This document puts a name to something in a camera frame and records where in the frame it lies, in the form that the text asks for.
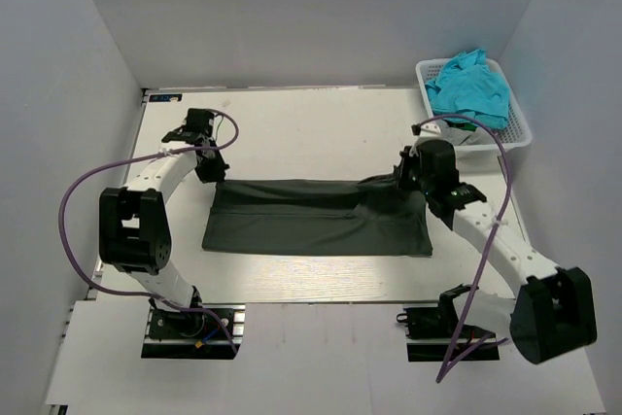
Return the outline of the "dark grey t shirt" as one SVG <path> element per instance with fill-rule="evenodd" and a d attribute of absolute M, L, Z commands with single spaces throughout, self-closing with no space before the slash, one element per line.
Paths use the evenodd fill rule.
<path fill-rule="evenodd" d="M 399 189 L 393 174 L 361 181 L 221 182 L 202 248 L 307 257 L 432 254 L 424 197 Z"/>

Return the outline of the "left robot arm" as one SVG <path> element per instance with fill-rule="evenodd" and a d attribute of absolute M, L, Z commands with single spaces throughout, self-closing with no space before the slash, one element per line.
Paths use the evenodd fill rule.
<path fill-rule="evenodd" d="M 225 179 L 228 168 L 219 151 L 174 154 L 166 148 L 123 187 L 100 194 L 100 259 L 131 277 L 152 298 L 175 309 L 172 325 L 185 336 L 200 333 L 206 315 L 195 306 L 198 291 L 172 262 L 166 203 L 190 173 L 203 184 L 218 183 Z"/>

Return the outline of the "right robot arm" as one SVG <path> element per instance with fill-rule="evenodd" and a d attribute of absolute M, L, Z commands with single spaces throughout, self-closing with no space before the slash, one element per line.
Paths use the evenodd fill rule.
<path fill-rule="evenodd" d="M 398 187 L 420 193 L 432 214 L 485 255 L 513 293 L 503 298 L 472 285 L 450 289 L 434 307 L 410 307 L 397 315 L 410 338 L 507 339 L 534 364 L 596 341 L 588 275 L 578 267 L 564 269 L 503 225 L 486 196 L 461 181 L 450 143 L 426 141 L 404 148 L 400 157 Z"/>

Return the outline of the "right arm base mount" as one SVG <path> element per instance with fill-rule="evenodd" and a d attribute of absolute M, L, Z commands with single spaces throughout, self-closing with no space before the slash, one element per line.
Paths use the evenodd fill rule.
<path fill-rule="evenodd" d="M 396 321 L 405 328 L 407 358 L 410 363 L 441 363 L 453 328 L 441 323 L 438 307 L 406 307 L 396 315 Z M 465 325 L 451 359 L 455 359 L 467 347 L 482 338 L 487 331 Z M 468 362 L 493 362 L 500 359 L 497 339 L 494 334 L 487 341 L 466 356 Z"/>

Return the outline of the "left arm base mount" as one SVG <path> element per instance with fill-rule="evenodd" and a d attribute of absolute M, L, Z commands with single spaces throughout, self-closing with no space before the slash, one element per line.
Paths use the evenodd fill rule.
<path fill-rule="evenodd" d="M 229 332 L 236 349 L 243 339 L 244 305 L 215 305 L 212 311 Z M 141 358 L 152 360 L 230 361 L 236 356 L 224 328 L 206 314 L 151 308 Z"/>

